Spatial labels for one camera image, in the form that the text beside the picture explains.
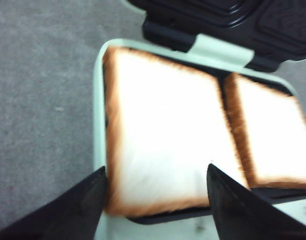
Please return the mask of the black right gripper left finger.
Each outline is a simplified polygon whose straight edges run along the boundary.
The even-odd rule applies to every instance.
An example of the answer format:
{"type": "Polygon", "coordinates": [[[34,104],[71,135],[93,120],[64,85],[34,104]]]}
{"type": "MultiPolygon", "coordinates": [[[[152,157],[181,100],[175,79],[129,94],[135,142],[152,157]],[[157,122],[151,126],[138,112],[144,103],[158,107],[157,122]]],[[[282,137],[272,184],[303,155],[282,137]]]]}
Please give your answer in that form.
{"type": "Polygon", "coordinates": [[[92,240],[104,209],[102,166],[55,200],[0,230],[0,240],[92,240]]]}

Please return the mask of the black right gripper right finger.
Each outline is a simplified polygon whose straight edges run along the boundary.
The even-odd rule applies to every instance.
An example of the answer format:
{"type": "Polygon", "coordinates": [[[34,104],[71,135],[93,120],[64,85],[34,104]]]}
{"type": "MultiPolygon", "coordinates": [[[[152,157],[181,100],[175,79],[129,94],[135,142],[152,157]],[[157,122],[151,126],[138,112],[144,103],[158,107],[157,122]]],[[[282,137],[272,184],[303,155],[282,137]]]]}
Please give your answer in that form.
{"type": "Polygon", "coordinates": [[[215,165],[207,192],[221,240],[306,240],[306,225],[257,197],[215,165]]]}

